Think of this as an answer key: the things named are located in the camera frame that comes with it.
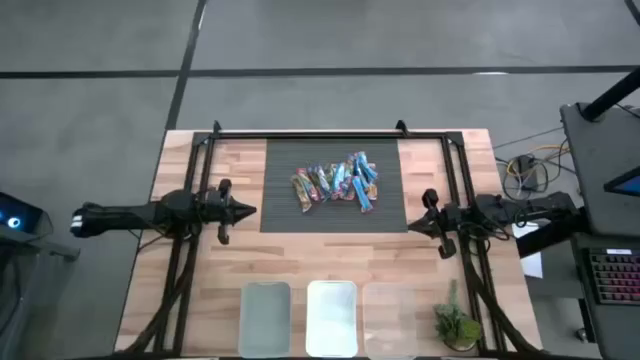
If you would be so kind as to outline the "small potted green plant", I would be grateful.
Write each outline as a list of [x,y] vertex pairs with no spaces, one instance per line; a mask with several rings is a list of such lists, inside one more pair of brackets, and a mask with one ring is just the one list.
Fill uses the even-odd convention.
[[466,352],[482,339],[482,326],[467,315],[458,302],[458,281],[449,282],[447,301],[433,306],[435,330],[439,339],[451,350]]

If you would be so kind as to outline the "clear plastic bin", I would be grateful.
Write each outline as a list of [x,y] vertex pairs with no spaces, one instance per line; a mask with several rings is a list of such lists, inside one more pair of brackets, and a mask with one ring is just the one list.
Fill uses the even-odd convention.
[[417,356],[415,292],[402,284],[363,288],[363,337],[371,360],[414,360]]

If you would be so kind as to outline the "white plastic bin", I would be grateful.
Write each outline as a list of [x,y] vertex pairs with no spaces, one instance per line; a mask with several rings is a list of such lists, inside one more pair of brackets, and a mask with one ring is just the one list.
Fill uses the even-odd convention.
[[305,350],[310,357],[357,355],[357,294],[357,286],[351,281],[309,283]]

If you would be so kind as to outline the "grey workstation desk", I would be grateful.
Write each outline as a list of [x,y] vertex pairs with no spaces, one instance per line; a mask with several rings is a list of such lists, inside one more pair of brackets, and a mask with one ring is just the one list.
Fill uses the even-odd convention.
[[603,304],[590,257],[640,253],[640,197],[608,193],[604,185],[640,167],[640,119],[615,108],[599,122],[583,119],[581,103],[560,108],[561,121],[588,222],[572,236],[595,339],[605,360],[640,360],[640,304]]

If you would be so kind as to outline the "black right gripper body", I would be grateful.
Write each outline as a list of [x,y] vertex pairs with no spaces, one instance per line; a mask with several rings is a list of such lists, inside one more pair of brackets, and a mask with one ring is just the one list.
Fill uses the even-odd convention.
[[461,210],[454,203],[447,203],[442,209],[439,209],[437,204],[439,201],[438,194],[435,189],[428,188],[422,195],[423,205],[427,211],[433,211],[437,213],[437,221],[432,225],[438,226],[441,230],[440,245],[438,246],[438,252],[441,259],[448,259],[453,257],[457,250],[455,243],[452,239],[448,238],[446,233],[456,231],[462,222]]

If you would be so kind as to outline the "backlit black keyboard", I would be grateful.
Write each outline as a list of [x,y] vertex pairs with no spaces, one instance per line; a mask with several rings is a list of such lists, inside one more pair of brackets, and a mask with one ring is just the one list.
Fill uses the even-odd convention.
[[600,304],[640,306],[640,249],[588,248],[586,263]]

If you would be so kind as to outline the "grey plastic bin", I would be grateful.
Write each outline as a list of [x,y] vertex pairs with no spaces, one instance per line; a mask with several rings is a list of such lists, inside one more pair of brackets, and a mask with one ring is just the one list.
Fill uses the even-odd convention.
[[250,282],[241,290],[238,353],[285,358],[291,349],[291,288],[286,282]]

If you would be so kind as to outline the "black metal table frame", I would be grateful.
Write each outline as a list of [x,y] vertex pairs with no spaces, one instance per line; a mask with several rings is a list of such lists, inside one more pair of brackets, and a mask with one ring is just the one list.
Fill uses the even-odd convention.
[[449,349],[435,331],[433,306],[445,301],[449,282],[464,279],[463,258],[441,259],[437,242],[403,233],[270,233],[260,230],[267,142],[271,139],[394,139],[398,144],[407,224],[422,216],[421,197],[434,188],[443,202],[464,200],[468,186],[484,193],[500,188],[489,134],[484,129],[418,130],[403,137],[397,130],[225,131],[207,145],[206,133],[167,133],[151,195],[202,179],[232,183],[236,200],[256,213],[229,231],[222,245],[213,225],[204,228],[196,249],[189,302],[169,315],[166,350],[182,357],[225,358],[237,353],[241,290],[249,282],[286,282],[291,288],[291,349],[305,350],[307,287],[316,280],[394,283],[415,292],[417,354],[446,356]]

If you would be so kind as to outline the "silver blue granola bar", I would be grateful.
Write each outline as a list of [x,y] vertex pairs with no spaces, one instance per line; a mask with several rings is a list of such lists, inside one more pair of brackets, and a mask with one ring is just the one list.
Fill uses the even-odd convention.
[[337,200],[344,196],[345,190],[345,163],[338,163],[333,172],[332,178],[332,199]]

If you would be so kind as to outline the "black computer with blue light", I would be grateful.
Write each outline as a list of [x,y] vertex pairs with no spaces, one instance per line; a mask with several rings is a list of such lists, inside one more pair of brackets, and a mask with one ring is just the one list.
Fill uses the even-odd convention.
[[26,244],[44,238],[51,230],[44,210],[0,192],[0,241]]

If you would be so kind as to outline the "grey metal stand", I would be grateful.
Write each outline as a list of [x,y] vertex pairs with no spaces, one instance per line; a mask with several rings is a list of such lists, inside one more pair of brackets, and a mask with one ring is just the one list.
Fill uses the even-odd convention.
[[0,225],[0,360],[12,360],[30,307],[44,280],[43,258],[73,262],[80,249]]

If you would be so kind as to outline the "black power box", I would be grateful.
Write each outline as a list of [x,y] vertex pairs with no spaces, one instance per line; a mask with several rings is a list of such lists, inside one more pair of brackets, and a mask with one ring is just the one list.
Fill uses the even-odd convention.
[[535,191],[538,187],[538,174],[536,160],[532,155],[521,155],[516,158],[515,171],[520,188],[526,191]]

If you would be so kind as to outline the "black stand bar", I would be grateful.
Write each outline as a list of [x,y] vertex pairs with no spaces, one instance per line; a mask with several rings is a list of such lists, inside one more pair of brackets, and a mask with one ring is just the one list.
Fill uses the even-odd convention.
[[588,222],[579,217],[550,222],[516,240],[520,258],[540,252],[569,239],[575,233],[588,233]]

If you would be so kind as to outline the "dark grey ribbed mat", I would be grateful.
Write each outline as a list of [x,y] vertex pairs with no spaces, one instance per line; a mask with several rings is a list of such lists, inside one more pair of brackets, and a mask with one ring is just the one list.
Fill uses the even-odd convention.
[[[304,212],[291,177],[299,168],[337,164],[363,151],[376,165],[373,210],[358,200],[327,200]],[[394,139],[271,139],[267,142],[260,230],[270,233],[403,233],[407,230],[401,166]]]

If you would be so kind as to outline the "white paper sheet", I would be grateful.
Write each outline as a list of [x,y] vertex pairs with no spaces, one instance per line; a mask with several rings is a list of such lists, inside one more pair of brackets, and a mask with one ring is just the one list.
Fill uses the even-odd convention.
[[[526,222],[523,226],[512,224],[511,228],[513,236],[516,239],[517,246],[521,247],[524,244],[522,237],[538,230],[539,225],[533,222]],[[520,262],[525,276],[537,279],[542,279],[544,277],[542,256],[540,252],[522,257]]]

